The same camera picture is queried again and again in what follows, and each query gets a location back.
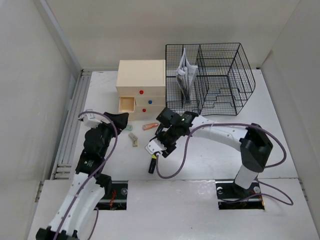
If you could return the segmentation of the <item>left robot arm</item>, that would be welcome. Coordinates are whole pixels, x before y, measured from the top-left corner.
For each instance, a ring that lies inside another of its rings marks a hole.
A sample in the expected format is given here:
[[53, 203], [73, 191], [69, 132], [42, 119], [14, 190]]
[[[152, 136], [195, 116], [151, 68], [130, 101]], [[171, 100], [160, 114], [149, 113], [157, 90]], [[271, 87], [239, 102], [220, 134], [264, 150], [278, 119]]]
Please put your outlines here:
[[112, 178], [102, 170], [115, 148], [109, 150], [111, 141], [118, 141], [127, 127], [129, 113], [98, 113], [86, 110], [78, 115], [89, 130], [84, 135], [71, 186], [59, 210], [46, 228], [40, 228], [37, 240], [79, 240], [98, 202], [112, 192]]

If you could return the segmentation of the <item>white paper manual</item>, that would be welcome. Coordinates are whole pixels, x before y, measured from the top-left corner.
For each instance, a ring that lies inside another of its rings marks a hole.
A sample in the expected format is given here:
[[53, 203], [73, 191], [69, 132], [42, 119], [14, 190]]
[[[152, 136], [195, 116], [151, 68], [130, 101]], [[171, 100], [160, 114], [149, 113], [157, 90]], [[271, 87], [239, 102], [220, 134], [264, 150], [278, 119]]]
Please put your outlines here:
[[187, 59], [186, 48], [183, 48], [182, 56], [178, 65], [176, 73], [176, 81], [182, 93], [183, 103], [191, 101], [192, 84], [197, 76], [198, 66], [191, 65]]

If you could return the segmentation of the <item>yellow cap black highlighter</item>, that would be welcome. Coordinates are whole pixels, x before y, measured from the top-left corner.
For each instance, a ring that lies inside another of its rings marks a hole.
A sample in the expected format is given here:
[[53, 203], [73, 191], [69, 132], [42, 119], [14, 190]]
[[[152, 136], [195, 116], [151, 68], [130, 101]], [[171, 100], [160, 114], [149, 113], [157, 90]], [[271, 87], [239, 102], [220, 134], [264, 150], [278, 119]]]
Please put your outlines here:
[[155, 172], [157, 161], [158, 161], [158, 153], [153, 154], [151, 156], [151, 161], [150, 161], [149, 169], [148, 169], [149, 174], [153, 174]]

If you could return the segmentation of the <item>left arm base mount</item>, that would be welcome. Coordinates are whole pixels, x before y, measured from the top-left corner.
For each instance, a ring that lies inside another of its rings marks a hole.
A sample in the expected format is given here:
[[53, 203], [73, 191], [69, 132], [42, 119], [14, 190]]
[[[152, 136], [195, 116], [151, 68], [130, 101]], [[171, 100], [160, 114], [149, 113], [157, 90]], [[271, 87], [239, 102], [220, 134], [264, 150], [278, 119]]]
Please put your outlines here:
[[113, 181], [110, 192], [102, 197], [96, 207], [105, 211], [125, 211], [127, 197], [128, 181]]

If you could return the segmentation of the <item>small drawer yellow knob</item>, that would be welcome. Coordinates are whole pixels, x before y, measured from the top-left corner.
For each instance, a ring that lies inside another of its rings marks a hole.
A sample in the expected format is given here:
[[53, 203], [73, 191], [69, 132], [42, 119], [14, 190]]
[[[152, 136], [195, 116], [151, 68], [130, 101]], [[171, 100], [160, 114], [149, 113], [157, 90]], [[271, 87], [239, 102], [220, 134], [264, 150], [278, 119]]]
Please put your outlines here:
[[136, 108], [136, 100], [134, 97], [120, 97], [119, 98], [119, 113], [134, 113]]

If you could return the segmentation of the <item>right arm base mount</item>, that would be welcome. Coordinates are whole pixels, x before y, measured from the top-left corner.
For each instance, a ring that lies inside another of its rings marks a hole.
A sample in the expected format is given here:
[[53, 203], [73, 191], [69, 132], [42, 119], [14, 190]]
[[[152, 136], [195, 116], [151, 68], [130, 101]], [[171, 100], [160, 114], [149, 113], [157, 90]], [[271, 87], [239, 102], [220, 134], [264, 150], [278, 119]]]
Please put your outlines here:
[[249, 189], [239, 187], [231, 180], [215, 181], [219, 210], [264, 210], [261, 188], [256, 181]]

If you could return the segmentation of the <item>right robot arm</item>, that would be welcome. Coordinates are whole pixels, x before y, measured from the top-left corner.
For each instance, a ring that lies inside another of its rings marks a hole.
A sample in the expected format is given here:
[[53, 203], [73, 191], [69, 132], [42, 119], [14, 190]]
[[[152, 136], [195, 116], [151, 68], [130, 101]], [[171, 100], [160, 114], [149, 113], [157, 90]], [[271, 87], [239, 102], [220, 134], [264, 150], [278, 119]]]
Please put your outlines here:
[[254, 179], [266, 167], [273, 144], [258, 124], [218, 123], [195, 112], [182, 115], [164, 108], [157, 116], [160, 126], [145, 146], [150, 154], [169, 156], [180, 137], [198, 137], [227, 145], [240, 152], [241, 166], [232, 183], [232, 193], [243, 197], [250, 191]]

